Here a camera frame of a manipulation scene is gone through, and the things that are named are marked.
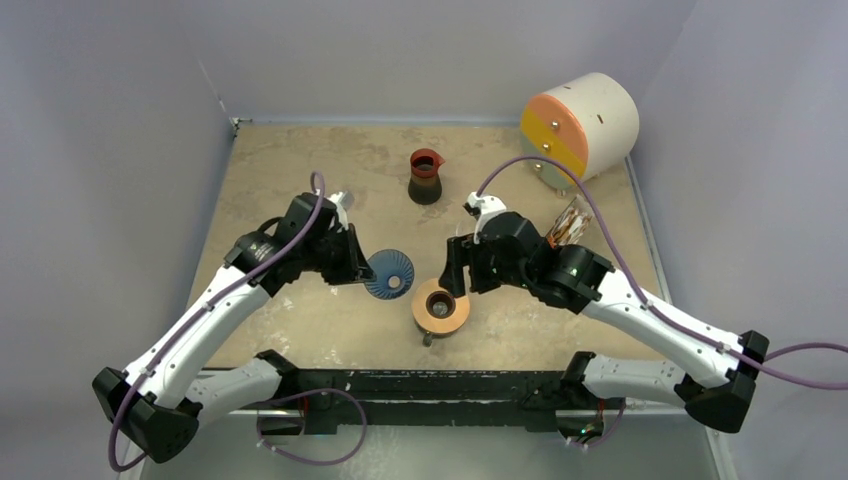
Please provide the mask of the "blue ribbed glass dripper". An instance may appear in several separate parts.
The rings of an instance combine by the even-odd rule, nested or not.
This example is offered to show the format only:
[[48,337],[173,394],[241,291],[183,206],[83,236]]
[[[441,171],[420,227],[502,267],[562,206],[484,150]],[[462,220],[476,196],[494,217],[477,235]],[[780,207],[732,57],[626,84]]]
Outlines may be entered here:
[[379,300],[394,300],[405,295],[415,279],[411,259],[396,249],[375,252],[368,259],[374,273],[372,280],[364,283],[366,291]]

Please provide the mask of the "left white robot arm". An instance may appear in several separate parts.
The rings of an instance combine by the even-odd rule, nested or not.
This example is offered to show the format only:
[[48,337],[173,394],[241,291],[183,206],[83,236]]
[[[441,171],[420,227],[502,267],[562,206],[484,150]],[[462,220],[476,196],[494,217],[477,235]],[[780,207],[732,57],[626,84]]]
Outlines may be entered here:
[[321,189],[297,195],[284,215],[234,242],[204,292],[153,346],[126,367],[105,367],[95,376],[95,396],[111,423],[114,471],[138,463],[118,460],[120,436],[140,448],[140,460],[164,463],[201,428],[235,410],[263,402],[284,409],[324,393],[301,387],[299,369],[273,350],[241,367],[198,375],[238,326],[302,274],[317,273],[331,286],[375,279],[348,219],[349,197]]

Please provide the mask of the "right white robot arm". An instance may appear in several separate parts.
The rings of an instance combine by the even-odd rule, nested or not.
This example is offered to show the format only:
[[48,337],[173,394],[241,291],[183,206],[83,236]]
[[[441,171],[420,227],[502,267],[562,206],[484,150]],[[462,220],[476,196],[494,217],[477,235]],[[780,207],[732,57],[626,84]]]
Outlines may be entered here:
[[562,376],[564,399],[630,397],[683,408],[724,433],[741,430],[756,390],[751,361],[765,359],[769,341],[711,327],[639,286],[610,260],[577,244],[553,247],[515,212],[489,220],[478,233],[446,242],[439,286],[456,299],[504,285],[541,303],[610,325],[663,355],[661,361],[622,360],[578,352]]

